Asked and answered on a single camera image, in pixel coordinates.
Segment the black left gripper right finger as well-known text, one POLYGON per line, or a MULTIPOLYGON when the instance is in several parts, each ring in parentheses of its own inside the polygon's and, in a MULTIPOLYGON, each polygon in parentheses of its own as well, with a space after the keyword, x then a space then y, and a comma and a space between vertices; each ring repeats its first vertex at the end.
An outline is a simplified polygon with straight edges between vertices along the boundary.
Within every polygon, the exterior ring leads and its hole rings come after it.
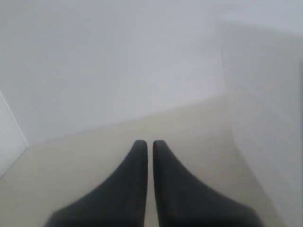
POLYGON ((163 140, 153 142, 153 181, 161 227, 261 227, 256 212, 198 180, 163 140))

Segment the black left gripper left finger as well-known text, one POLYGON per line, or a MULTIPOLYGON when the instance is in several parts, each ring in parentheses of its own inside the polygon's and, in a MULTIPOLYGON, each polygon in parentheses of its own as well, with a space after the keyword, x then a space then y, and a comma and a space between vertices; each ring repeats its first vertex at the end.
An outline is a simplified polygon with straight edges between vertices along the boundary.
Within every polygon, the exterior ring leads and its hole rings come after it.
POLYGON ((54 212, 48 227, 142 227, 144 226, 148 148, 136 140, 115 171, 97 188, 54 212))

